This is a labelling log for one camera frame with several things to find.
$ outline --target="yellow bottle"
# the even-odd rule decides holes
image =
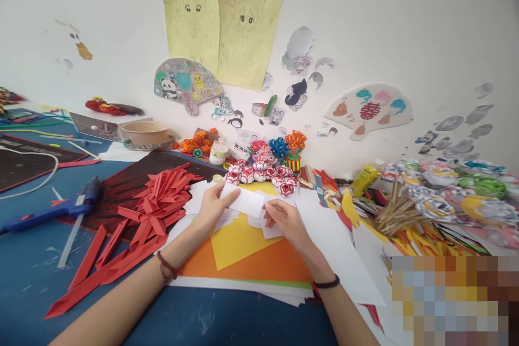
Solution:
[[[375,160],[374,164],[367,164],[358,174],[357,178],[351,184],[353,188],[353,197],[361,197],[364,190],[375,181],[384,167],[384,161]]]

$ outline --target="blue glue gun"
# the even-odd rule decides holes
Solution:
[[[55,207],[51,207],[43,212],[29,214],[22,217],[9,219],[0,229],[0,234],[7,232],[19,232],[36,227],[58,216],[69,215],[78,217],[80,214],[88,215],[92,212],[96,204],[101,182],[99,177],[91,179],[74,199],[67,200]]]

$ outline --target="hand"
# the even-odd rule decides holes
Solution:
[[[194,227],[201,228],[206,235],[211,235],[215,231],[216,223],[222,217],[223,211],[240,194],[239,189],[236,189],[227,196],[220,198],[224,186],[225,181],[222,181],[205,191],[200,213],[191,224]]]
[[[267,202],[263,208],[266,211],[265,216],[263,216],[267,219],[266,226],[270,228],[274,223],[277,223],[283,236],[289,240],[297,251],[303,253],[305,249],[314,245],[297,208],[279,199]]]

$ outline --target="panda drawing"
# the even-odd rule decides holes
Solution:
[[[167,99],[177,100],[177,87],[169,78],[161,79],[162,96]]]

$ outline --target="yellow drawing paper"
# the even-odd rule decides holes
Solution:
[[[261,91],[282,0],[218,0],[218,80]]]
[[[218,74],[218,0],[164,0],[170,58],[200,62]]]

